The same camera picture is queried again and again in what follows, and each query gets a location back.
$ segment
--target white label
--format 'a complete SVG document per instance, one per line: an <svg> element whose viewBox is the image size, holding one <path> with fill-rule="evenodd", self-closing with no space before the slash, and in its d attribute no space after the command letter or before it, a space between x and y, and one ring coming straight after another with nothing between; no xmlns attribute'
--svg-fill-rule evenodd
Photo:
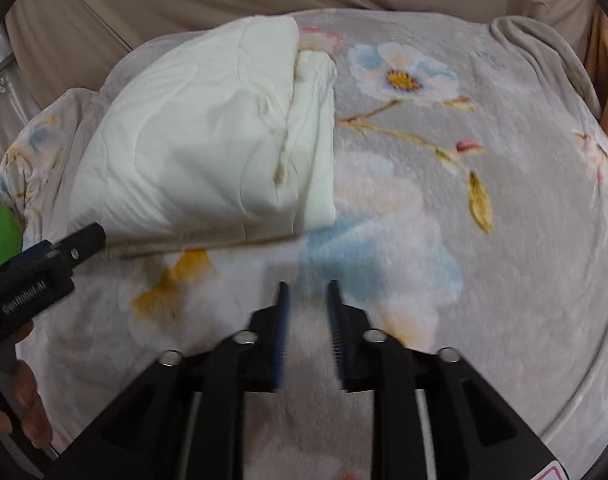
<svg viewBox="0 0 608 480"><path fill-rule="evenodd" d="M553 460L542 471L537 473L532 480L568 480L564 469L557 460Z"/></svg>

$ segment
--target metal screw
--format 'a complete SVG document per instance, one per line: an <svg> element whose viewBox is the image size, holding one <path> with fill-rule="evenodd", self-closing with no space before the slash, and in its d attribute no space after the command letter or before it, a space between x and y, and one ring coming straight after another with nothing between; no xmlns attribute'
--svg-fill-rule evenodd
<svg viewBox="0 0 608 480"><path fill-rule="evenodd" d="M164 352L158 359L158 363L164 366L177 366L182 362L183 355L175 350Z"/></svg>
<svg viewBox="0 0 608 480"><path fill-rule="evenodd" d="M437 355L440 356L440 359L447 363L456 363L459 361L462 356L455 348L442 348Z"/></svg>
<svg viewBox="0 0 608 480"><path fill-rule="evenodd" d="M242 330L233 336L233 341L238 345L252 345L257 342L257 334L250 330Z"/></svg>
<svg viewBox="0 0 608 480"><path fill-rule="evenodd" d="M382 330L367 330L364 332L363 338L369 343L383 343L386 340L386 334Z"/></svg>

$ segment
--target floral blanket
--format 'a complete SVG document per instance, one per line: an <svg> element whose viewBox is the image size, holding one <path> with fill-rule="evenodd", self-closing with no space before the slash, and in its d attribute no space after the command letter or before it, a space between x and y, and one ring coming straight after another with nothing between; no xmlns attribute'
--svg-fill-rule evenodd
<svg viewBox="0 0 608 480"><path fill-rule="evenodd" d="M335 202L323 232L116 259L21 345L62 448L158 352L192 353L271 304L294 315L286 384L248 399L246 478L369 477L369 394L334 379L324 287L406 345L454 346L578 479L608 443L608 139L580 61L525 18L296 15L302 49L338 66ZM194 34L128 55L100 92L71 90L24 129L0 190L25 244L66 234L84 149L119 91Z"/></svg>

